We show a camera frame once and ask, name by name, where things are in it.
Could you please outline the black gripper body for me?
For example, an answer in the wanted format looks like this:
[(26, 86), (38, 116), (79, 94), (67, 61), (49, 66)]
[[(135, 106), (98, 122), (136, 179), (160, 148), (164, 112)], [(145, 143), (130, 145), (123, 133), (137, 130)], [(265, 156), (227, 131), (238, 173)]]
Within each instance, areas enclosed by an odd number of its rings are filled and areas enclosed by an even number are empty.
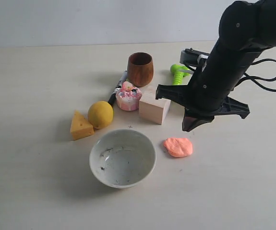
[(218, 116), (239, 115), (242, 119), (249, 113), (249, 106), (218, 92), (215, 86), (199, 84), (194, 72), (183, 78), (181, 85), (158, 85), (156, 99), (169, 99), (184, 107), (184, 115)]

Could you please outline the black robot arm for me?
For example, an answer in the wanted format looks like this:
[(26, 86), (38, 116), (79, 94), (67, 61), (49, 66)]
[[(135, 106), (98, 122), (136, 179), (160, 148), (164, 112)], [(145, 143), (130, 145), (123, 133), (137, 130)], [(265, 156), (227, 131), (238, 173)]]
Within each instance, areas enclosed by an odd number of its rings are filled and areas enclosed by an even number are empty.
[(276, 47), (276, 0), (233, 2), (221, 16), (218, 34), (210, 53), (194, 49), (181, 52), (181, 64), (193, 71), (187, 85), (158, 85), (156, 89), (157, 99), (184, 107), (185, 132), (212, 122), (218, 115), (249, 115), (249, 106), (229, 94), (243, 81), (258, 84), (261, 80), (246, 71), (260, 63), (264, 51)]

